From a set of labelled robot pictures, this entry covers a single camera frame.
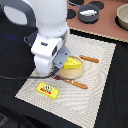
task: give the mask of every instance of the bowl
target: bowl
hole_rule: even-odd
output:
[[[86,12],[88,10],[94,10],[96,14],[93,15],[84,15],[81,12]],[[84,23],[92,23],[98,20],[100,9],[96,5],[86,4],[79,7],[78,10],[78,18],[79,20],[83,21]]]
[[[122,5],[117,9],[119,24],[125,30],[128,30],[128,4]]]

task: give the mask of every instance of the gray bowl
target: gray bowl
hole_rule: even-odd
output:
[[[80,13],[80,12],[87,11],[87,10],[94,10],[97,13],[95,15],[91,15],[91,16],[85,16]],[[95,5],[92,5],[92,4],[82,5],[79,7],[79,10],[78,10],[78,18],[79,18],[79,20],[81,20],[85,23],[92,23],[92,22],[98,20],[99,12],[100,12],[100,9]]]

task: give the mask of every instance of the wooden handle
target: wooden handle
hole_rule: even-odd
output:
[[[69,84],[75,85],[77,87],[83,88],[83,89],[88,88],[85,84],[81,84],[79,82],[76,82],[76,81],[73,81],[73,80],[70,80],[70,79],[66,79],[66,82],[69,83]]]
[[[95,62],[95,63],[98,63],[99,62],[99,60],[98,59],[95,59],[95,58],[90,58],[90,57],[86,57],[86,56],[82,56],[82,55],[80,55],[79,57],[81,59],[83,59],[83,60],[88,60],[88,61]]]

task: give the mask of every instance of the yellow package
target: yellow package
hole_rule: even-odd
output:
[[[56,89],[56,88],[53,88],[45,83],[40,83],[38,85],[38,87],[36,88],[36,90],[39,92],[39,93],[42,93],[52,99],[56,99],[58,94],[59,94],[59,90]]]

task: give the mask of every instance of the cheese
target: cheese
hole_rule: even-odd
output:
[[[52,99],[56,99],[58,94],[59,94],[59,90],[56,89],[56,88],[53,88],[52,86],[49,86],[45,83],[40,83],[38,85],[38,87],[36,88],[36,90],[39,92],[39,93],[42,93]]]
[[[80,68],[81,63],[77,62],[76,60],[73,60],[71,57],[68,57],[64,64],[64,69],[71,69],[71,68]]]

